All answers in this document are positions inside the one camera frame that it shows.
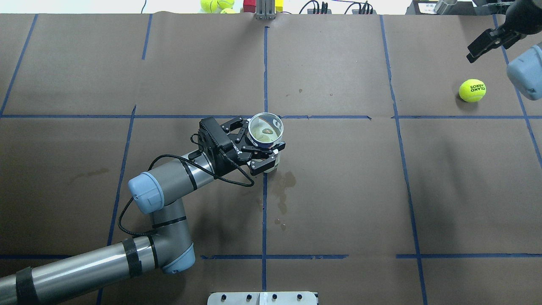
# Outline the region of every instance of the white label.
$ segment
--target white label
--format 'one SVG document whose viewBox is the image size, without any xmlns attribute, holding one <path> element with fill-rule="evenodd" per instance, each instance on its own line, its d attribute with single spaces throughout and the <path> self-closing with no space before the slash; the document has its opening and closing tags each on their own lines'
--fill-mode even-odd
<svg viewBox="0 0 542 305">
<path fill-rule="evenodd" d="M 436 15 L 437 12 L 435 12 L 435 5 L 436 3 L 418 3 L 418 7 L 420 8 L 420 13 L 422 14 Z"/>
</svg>

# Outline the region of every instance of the green ball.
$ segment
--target green ball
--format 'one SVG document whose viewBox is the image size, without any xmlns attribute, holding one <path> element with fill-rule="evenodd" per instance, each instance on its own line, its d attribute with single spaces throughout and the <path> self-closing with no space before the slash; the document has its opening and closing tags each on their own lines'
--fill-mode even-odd
<svg viewBox="0 0 542 305">
<path fill-rule="evenodd" d="M 223 9 L 220 14 L 236 14 L 237 12 L 233 9 Z"/>
<path fill-rule="evenodd" d="M 201 0 L 201 5 L 204 12 L 214 12 L 218 7 L 217 0 Z"/>
<path fill-rule="evenodd" d="M 232 7 L 234 7 L 234 3 L 235 3 L 234 0 L 218 0 L 218 6 L 221 9 L 231 9 Z"/>
<path fill-rule="evenodd" d="M 469 79 L 459 87 L 459 97 L 468 102 L 474 103 L 486 95 L 486 85 L 479 79 Z"/>
</svg>

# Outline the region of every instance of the white mounting plate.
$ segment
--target white mounting plate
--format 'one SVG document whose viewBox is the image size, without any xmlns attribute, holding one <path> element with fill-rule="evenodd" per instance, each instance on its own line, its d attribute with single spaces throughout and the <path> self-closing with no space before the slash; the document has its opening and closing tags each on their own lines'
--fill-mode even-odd
<svg viewBox="0 0 542 305">
<path fill-rule="evenodd" d="M 317 295 L 318 293 L 310 291 L 212 293 L 207 299 L 207 305 L 318 305 Z"/>
</svg>

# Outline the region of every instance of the robotic arm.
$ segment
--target robotic arm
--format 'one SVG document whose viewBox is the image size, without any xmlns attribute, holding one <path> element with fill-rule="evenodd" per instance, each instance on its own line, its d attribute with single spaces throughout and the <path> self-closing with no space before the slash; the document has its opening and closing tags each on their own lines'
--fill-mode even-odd
<svg viewBox="0 0 542 305">
<path fill-rule="evenodd" d="M 527 35 L 542 31 L 542 0 L 516 0 L 506 11 L 506 20 L 496 29 L 485 30 L 468 46 L 467 59 L 474 63 L 491 49 L 510 48 Z M 542 42 L 510 62 L 510 81 L 530 100 L 542 98 Z"/>
<path fill-rule="evenodd" d="M 282 132 L 280 118 L 265 112 L 222 125 L 212 117 L 202 119 L 194 134 L 198 142 L 193 141 L 198 150 L 184 156 L 161 155 L 148 171 L 128 182 L 141 212 L 151 215 L 152 231 L 135 233 L 122 227 L 130 200 L 119 216 L 119 227 L 134 238 L 0 278 L 0 305 L 59 303 L 158 267 L 166 274 L 188 269 L 196 258 L 181 198 L 213 179 L 254 185 L 240 166 L 248 165 L 252 176 L 274 170 L 286 145 Z M 153 169 L 166 157 L 174 160 Z M 236 169 L 250 183 L 223 177 Z"/>
</svg>

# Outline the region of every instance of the red object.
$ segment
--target red object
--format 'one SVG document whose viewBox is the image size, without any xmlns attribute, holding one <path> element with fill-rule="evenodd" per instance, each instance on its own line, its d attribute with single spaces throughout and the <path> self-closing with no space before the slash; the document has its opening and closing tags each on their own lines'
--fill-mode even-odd
<svg viewBox="0 0 542 305">
<path fill-rule="evenodd" d="M 256 12 L 256 0 L 244 0 L 243 1 L 244 12 Z"/>
</svg>

